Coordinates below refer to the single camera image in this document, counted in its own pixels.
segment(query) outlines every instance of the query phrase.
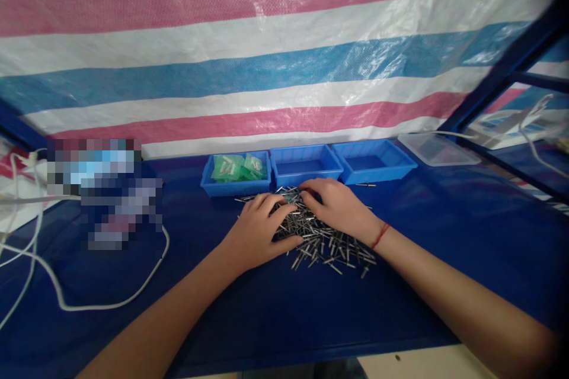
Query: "green packaging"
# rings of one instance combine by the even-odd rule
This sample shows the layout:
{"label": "green packaging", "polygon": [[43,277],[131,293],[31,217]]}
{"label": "green packaging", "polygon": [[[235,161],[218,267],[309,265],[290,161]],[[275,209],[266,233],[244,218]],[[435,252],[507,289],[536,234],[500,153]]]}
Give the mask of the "green packaging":
{"label": "green packaging", "polygon": [[212,179],[216,182],[236,182],[241,180],[245,159],[239,155],[214,155]]}
{"label": "green packaging", "polygon": [[267,168],[262,160],[251,154],[247,154],[243,164],[243,174],[250,177],[250,181],[258,181],[267,178]]}

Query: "hand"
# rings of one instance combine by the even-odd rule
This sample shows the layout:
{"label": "hand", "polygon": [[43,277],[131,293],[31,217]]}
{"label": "hand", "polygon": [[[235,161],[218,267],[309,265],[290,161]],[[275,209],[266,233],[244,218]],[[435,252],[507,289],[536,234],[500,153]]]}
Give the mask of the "hand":
{"label": "hand", "polygon": [[[269,216],[275,203],[283,205]],[[243,207],[218,249],[236,266],[239,274],[294,249],[303,242],[302,237],[291,236],[276,243],[271,240],[285,217],[296,209],[294,204],[286,204],[282,195],[259,194]]]}
{"label": "hand", "polygon": [[344,184],[331,179],[310,179],[299,186],[320,194],[319,203],[307,191],[301,192],[304,204],[328,226],[372,246],[381,232],[383,222],[375,216]]}

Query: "blue storage box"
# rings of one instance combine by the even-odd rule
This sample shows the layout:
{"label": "blue storage box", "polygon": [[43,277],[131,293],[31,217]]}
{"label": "blue storage box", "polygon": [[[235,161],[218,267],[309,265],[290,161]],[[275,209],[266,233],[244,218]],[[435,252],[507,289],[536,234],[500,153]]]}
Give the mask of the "blue storage box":
{"label": "blue storage box", "polygon": [[271,150],[277,187],[297,187],[314,178],[338,179],[344,169],[327,145],[307,145]]}
{"label": "blue storage box", "polygon": [[262,192],[269,192],[271,186],[271,162],[268,159],[268,151],[255,151],[250,153],[230,153],[230,155],[240,155],[243,158],[247,154],[257,157],[263,161],[267,167],[267,179],[259,181],[243,181],[243,182],[227,182],[218,184],[212,179],[213,168],[213,155],[209,156],[206,167],[202,173],[202,183],[200,184],[210,197],[223,197],[224,195],[252,195],[261,194]]}
{"label": "blue storage box", "polygon": [[387,139],[332,145],[340,159],[346,185],[401,179],[417,167],[411,158]]}

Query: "blue table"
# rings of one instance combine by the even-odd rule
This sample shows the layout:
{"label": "blue table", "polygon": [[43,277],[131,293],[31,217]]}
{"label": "blue table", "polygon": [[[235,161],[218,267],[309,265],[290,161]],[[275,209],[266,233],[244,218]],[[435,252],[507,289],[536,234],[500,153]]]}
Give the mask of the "blue table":
{"label": "blue table", "polygon": [[[533,157],[527,143],[490,150],[467,140],[459,142],[553,196],[558,201],[569,203],[569,179],[539,163]],[[534,145],[543,161],[569,174],[569,156],[567,154],[562,153],[557,147],[544,140],[537,141]]]}
{"label": "blue table", "polygon": [[[0,332],[0,377],[73,377],[130,321],[180,280],[224,237],[242,204],[210,199],[199,187],[207,157],[155,160],[165,179],[164,224],[171,247],[147,289],[111,311],[59,310],[39,268]],[[567,279],[569,219],[483,166],[423,165],[400,181],[353,187],[394,227],[533,317],[558,330]],[[70,304],[104,304],[136,291],[164,247],[135,236],[128,250],[101,257],[82,248],[81,210],[50,209],[39,253]],[[24,246],[33,224],[12,244]],[[361,280],[281,256],[235,281],[210,306],[181,348],[169,377],[213,374],[457,343],[456,337],[384,262]],[[29,261],[0,269],[0,315],[27,276]]]}

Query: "white cable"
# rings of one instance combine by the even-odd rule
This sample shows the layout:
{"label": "white cable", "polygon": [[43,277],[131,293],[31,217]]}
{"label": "white cable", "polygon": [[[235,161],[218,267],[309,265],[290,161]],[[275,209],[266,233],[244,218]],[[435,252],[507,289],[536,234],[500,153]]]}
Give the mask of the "white cable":
{"label": "white cable", "polygon": [[44,201],[56,200],[80,200],[80,195],[48,195],[47,197],[34,197],[34,198],[9,198],[7,200],[0,200],[0,205],[6,204],[29,204],[29,203],[43,203]]}
{"label": "white cable", "polygon": [[[41,193],[41,186],[38,180],[38,176],[37,176],[37,168],[36,168],[36,163],[37,163],[37,152],[41,151],[42,149],[39,149],[33,153],[30,153],[30,157],[28,159],[26,159],[27,161],[29,161],[29,164],[32,164],[33,166],[33,172],[34,172],[34,179],[36,181],[36,187],[38,189],[38,198],[29,198],[29,199],[20,199],[19,198],[19,192],[18,192],[18,181],[17,181],[17,168],[15,165],[15,160],[14,160],[14,156],[11,155],[11,163],[12,163],[12,175],[15,177],[14,182],[15,182],[15,193],[16,193],[16,200],[11,200],[11,201],[21,201],[24,203],[38,203],[40,201],[52,201],[52,200],[61,200],[60,197],[42,197],[42,193]],[[81,199],[80,197],[65,197],[65,199]],[[8,227],[8,231],[10,230],[10,228],[12,227],[14,218],[15,218],[15,213],[17,212],[17,204],[22,204],[22,203],[14,203],[14,207],[15,207],[15,212],[12,215],[12,219],[10,221],[10,225]],[[16,260],[17,258],[19,258],[20,256],[24,255],[24,256],[28,256],[31,258],[31,264],[30,264],[30,272],[28,273],[28,277],[25,281],[25,284],[22,288],[22,290],[20,291],[20,295],[18,295],[18,298],[16,299],[14,305],[12,305],[12,307],[10,308],[10,311],[8,312],[8,314],[6,314],[6,316],[4,317],[4,319],[2,320],[2,322],[0,323],[0,330],[4,327],[4,325],[6,324],[6,322],[9,320],[9,318],[12,316],[12,314],[14,313],[14,311],[16,310],[16,308],[18,307],[18,305],[20,304],[20,301],[23,299],[25,292],[28,290],[28,287],[30,286],[31,283],[31,279],[33,277],[34,274],[34,268],[35,268],[35,264],[36,262],[38,262],[47,272],[49,278],[52,280],[52,284],[53,284],[53,288],[55,289],[55,293],[57,296],[57,303],[59,304],[59,307],[64,310],[64,311],[91,311],[91,310],[110,310],[110,309],[115,309],[115,308],[119,308],[121,306],[126,305],[127,303],[131,302],[132,300],[134,300],[148,285],[148,282],[152,279],[152,277],[154,276],[154,273],[156,273],[156,270],[158,269],[158,267],[160,266],[160,264],[162,263],[162,261],[164,260],[164,257],[166,256],[166,253],[168,253],[168,249],[170,248],[170,236],[168,234],[168,232],[166,231],[166,228],[164,227],[164,225],[162,225],[162,232],[164,232],[164,237],[166,238],[166,245],[164,246],[164,251],[162,253],[162,257],[158,260],[158,262],[156,263],[156,265],[154,266],[154,269],[151,271],[151,273],[148,275],[146,281],[142,284],[142,286],[140,287],[140,289],[137,290],[137,292],[135,292],[131,297],[129,297],[127,300],[116,303],[116,304],[111,304],[111,305],[87,305],[87,306],[69,306],[65,303],[65,300],[63,298],[63,291],[61,288],[61,285],[59,284],[59,280],[57,279],[57,276],[55,275],[55,273],[53,272],[53,270],[51,269],[51,267],[49,266],[49,264],[41,257],[38,256],[37,254],[37,237],[38,234],[40,232],[41,229],[41,224],[43,222],[43,205],[40,204],[40,210],[38,212],[38,216],[37,216],[37,221],[36,221],[36,229],[34,232],[34,236],[32,237],[32,239],[30,240],[30,243],[24,248],[24,250],[21,249],[17,249],[15,247],[12,247],[10,245],[5,244],[4,242],[0,242],[0,254],[2,253],[3,249],[9,250],[11,252],[15,252],[17,253],[17,255],[15,257],[13,257],[12,259],[9,259],[8,261],[2,263],[0,265],[0,267],[5,266],[6,264],[9,264],[10,262]],[[28,250],[30,248],[30,246],[33,246],[33,250],[32,253],[29,253]]]}
{"label": "white cable", "polygon": [[[36,168],[35,162],[33,163],[33,171],[34,171],[34,179],[36,180],[36,188],[37,188],[38,195],[42,196],[40,181],[37,179],[37,168]],[[16,193],[18,193],[18,181],[15,181],[15,185],[16,185]],[[39,212],[37,214],[36,231],[34,232],[34,236],[32,237],[32,240],[30,241],[30,243],[33,244],[32,250],[33,250],[34,256],[37,256],[37,235],[40,233],[42,221],[43,221],[43,205],[40,204],[40,209],[39,209]],[[27,252],[27,250],[31,244],[28,244],[28,246],[25,248],[24,253],[26,253],[28,255],[30,254]],[[13,257],[12,259],[10,259],[7,262],[4,262],[3,265],[12,262],[14,259],[16,259],[19,256],[21,256],[21,254]],[[21,300],[24,298],[24,294],[28,290],[28,287],[30,286],[30,283],[31,283],[31,279],[34,275],[35,266],[36,266],[36,260],[34,258],[32,258],[31,264],[30,264],[30,272],[28,273],[28,278],[26,279],[24,286],[23,286],[22,290],[20,291],[20,295],[18,295],[18,298],[16,299],[16,301],[14,302],[12,307],[10,308],[10,311],[8,311],[8,314],[6,314],[6,316],[4,317],[4,320],[2,320],[2,322],[0,323],[0,330],[2,330],[2,328],[8,322],[8,320],[10,319],[10,317],[12,316],[14,311],[16,311],[16,308],[18,307],[18,305],[20,305]]]}
{"label": "white cable", "polygon": [[156,272],[156,270],[158,269],[158,267],[162,263],[162,260],[164,259],[164,256],[166,256],[166,253],[168,252],[168,248],[170,247],[170,236],[169,236],[168,232],[166,231],[166,228],[164,227],[164,225],[162,225],[162,231],[164,232],[164,237],[166,237],[166,246],[164,247],[162,257],[158,260],[158,262],[154,266],[154,269],[152,270],[152,272],[150,273],[150,275],[148,276],[146,281],[142,284],[140,289],[138,289],[137,292],[134,293],[134,295],[129,297],[127,300],[116,303],[116,304],[111,304],[111,305],[86,305],[86,306],[70,306],[70,305],[67,305],[65,303],[65,300],[63,299],[63,291],[61,289],[61,285],[59,284],[59,280],[57,279],[57,276],[55,275],[55,273],[53,272],[53,270],[51,269],[49,264],[41,256],[38,256],[35,253],[24,252],[23,250],[17,249],[15,247],[12,247],[12,246],[9,246],[9,245],[3,244],[3,243],[0,243],[0,247],[3,247],[6,250],[10,250],[11,252],[21,253],[24,256],[28,256],[30,258],[35,259],[43,267],[43,269],[46,270],[49,278],[52,280],[53,288],[55,289],[55,293],[57,295],[57,303],[59,304],[59,307],[63,311],[109,310],[109,309],[115,309],[115,308],[119,308],[121,306],[126,305],[127,303],[134,300],[145,289],[146,285],[151,280],[152,276],[154,275],[154,273]]}
{"label": "white cable", "polygon": [[531,113],[534,110],[534,108],[531,108],[527,111],[527,113],[523,116],[523,118],[520,120],[520,122],[517,124],[517,129],[518,131],[522,134],[522,136],[524,137],[524,139],[528,142],[530,149],[532,150],[532,154],[533,157],[539,162],[541,163],[543,166],[553,170],[555,173],[563,176],[564,178],[569,178],[569,175],[561,170],[559,170],[558,168],[556,168],[555,166],[550,165],[548,162],[544,161],[541,159],[541,157],[538,154],[538,151],[535,149],[535,145],[533,144],[533,141],[529,138],[529,136],[526,134],[526,132],[523,129],[523,122],[526,120],[526,118],[528,117],[529,113]]}
{"label": "white cable", "polygon": [[[15,160],[16,155],[17,155],[16,153],[10,154],[10,165],[12,166],[12,181],[14,182],[15,185],[14,192],[16,198],[20,198],[20,192],[18,189],[18,168],[16,167],[16,160]],[[10,235],[10,232],[12,230],[12,225],[14,225],[14,221],[16,220],[17,215],[18,215],[18,204],[14,203],[14,208],[12,209],[12,216],[10,216],[10,221],[8,222],[8,227],[6,228],[6,231],[4,231],[4,234],[0,238],[0,243],[5,243],[6,240],[8,239],[8,236]],[[0,247],[0,258],[2,257],[2,250],[3,249]]]}
{"label": "white cable", "polygon": [[438,134],[449,134],[451,136],[458,136],[458,137],[463,137],[465,139],[476,139],[478,136],[477,135],[464,135],[462,133],[455,133],[455,132],[447,132],[444,130],[433,130],[427,133],[438,133]]}
{"label": "white cable", "polygon": [[[42,195],[42,191],[41,191],[41,186],[40,186],[40,182],[37,179],[37,168],[36,165],[33,165],[33,170],[34,170],[34,179],[36,180],[36,187],[38,189],[38,193],[41,196]],[[43,204],[40,204],[40,209],[39,209],[39,213],[37,214],[37,221],[36,221],[36,229],[34,231],[34,235],[31,238],[30,242],[28,243],[28,245],[23,249],[24,252],[27,252],[28,250],[30,250],[30,248],[32,247],[32,245],[34,245],[34,247],[36,246],[36,242],[37,242],[37,236],[40,233],[40,229],[41,229],[41,223],[43,221]],[[16,259],[18,259],[20,256],[22,256],[22,253],[18,253],[16,256],[14,256],[13,258],[3,262],[0,264],[0,268],[2,268],[5,265],[8,265],[10,262],[14,262]]]}

